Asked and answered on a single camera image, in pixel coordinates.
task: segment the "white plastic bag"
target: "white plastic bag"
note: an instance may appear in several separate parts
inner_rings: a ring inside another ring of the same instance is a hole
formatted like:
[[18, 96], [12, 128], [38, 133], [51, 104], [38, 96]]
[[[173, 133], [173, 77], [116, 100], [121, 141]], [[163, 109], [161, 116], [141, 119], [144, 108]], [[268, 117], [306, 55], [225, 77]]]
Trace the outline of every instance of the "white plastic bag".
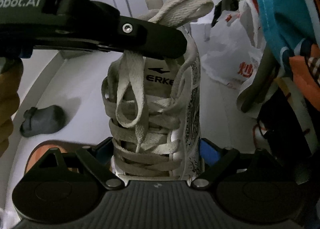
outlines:
[[239, 10], [224, 11], [211, 29], [209, 51], [201, 65], [213, 80], [240, 89], [256, 73], [265, 46], [253, 1], [240, 0]]

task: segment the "shoe tongue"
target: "shoe tongue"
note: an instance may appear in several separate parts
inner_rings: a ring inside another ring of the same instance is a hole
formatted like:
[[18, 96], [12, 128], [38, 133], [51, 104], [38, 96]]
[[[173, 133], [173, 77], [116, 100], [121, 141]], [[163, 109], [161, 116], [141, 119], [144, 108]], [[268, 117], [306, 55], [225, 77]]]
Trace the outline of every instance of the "shoe tongue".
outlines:
[[[175, 75], [170, 72], [164, 60], [146, 58], [144, 67], [144, 91], [147, 98], [170, 98]], [[131, 87], [128, 87], [124, 100], [133, 100]]]

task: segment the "white sneaker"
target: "white sneaker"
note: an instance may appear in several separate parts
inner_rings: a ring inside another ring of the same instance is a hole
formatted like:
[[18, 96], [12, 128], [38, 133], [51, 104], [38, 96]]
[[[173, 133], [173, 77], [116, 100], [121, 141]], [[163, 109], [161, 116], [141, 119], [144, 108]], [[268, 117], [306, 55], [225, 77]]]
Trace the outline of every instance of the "white sneaker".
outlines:
[[159, 11], [143, 18], [179, 28], [188, 41], [184, 56], [161, 61], [125, 51], [109, 68], [102, 95], [115, 149], [112, 165], [126, 183], [190, 183], [201, 172], [200, 59], [182, 25], [212, 8], [212, 0], [167, 0]]

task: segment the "white floor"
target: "white floor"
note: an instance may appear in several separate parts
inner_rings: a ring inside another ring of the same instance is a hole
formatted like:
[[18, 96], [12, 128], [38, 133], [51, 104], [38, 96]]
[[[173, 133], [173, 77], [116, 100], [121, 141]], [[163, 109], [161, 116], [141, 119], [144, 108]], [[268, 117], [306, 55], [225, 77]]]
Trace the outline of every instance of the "white floor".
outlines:
[[[101, 83], [107, 75], [110, 63], [120, 55], [116, 52], [94, 52], [70, 59], [63, 64], [48, 85], [37, 106], [61, 106], [69, 116], [68, 125], [55, 134], [21, 139], [7, 190], [5, 210], [11, 216], [7, 228], [19, 221], [11, 194], [23, 176], [29, 155], [38, 144], [58, 139], [95, 145], [111, 136], [109, 118], [105, 114], [101, 97]], [[220, 147], [233, 146], [242, 152], [252, 152], [252, 127], [255, 120], [236, 109], [236, 97], [237, 91], [212, 81], [202, 72], [202, 136]]]

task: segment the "shoelace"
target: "shoelace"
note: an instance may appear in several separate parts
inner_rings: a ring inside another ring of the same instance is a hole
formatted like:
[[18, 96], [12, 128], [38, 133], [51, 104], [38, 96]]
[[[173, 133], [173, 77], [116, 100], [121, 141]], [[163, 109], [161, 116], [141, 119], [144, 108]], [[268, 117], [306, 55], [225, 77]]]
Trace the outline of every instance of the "shoelace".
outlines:
[[[178, 28], [205, 16], [213, 6], [212, 0], [167, 0], [159, 11], [150, 11], [143, 18]], [[119, 60], [111, 64], [108, 76], [103, 81], [102, 95], [106, 114], [110, 117], [115, 163], [125, 173], [141, 179], [165, 176], [178, 179], [172, 176], [172, 170], [180, 166], [181, 160], [173, 160], [172, 155], [177, 152], [180, 141], [171, 141], [171, 134], [172, 130], [179, 128], [178, 114], [185, 107], [183, 99], [190, 93], [190, 88], [184, 86], [182, 75], [198, 55], [193, 39], [187, 34], [185, 37], [188, 45], [184, 64], [179, 67], [175, 60], [165, 60], [170, 71], [176, 73], [170, 98], [147, 102], [144, 59], [138, 53], [125, 51]], [[135, 100], [125, 101], [123, 98], [129, 85]], [[135, 149], [130, 151], [123, 148], [121, 141], [132, 143]]]

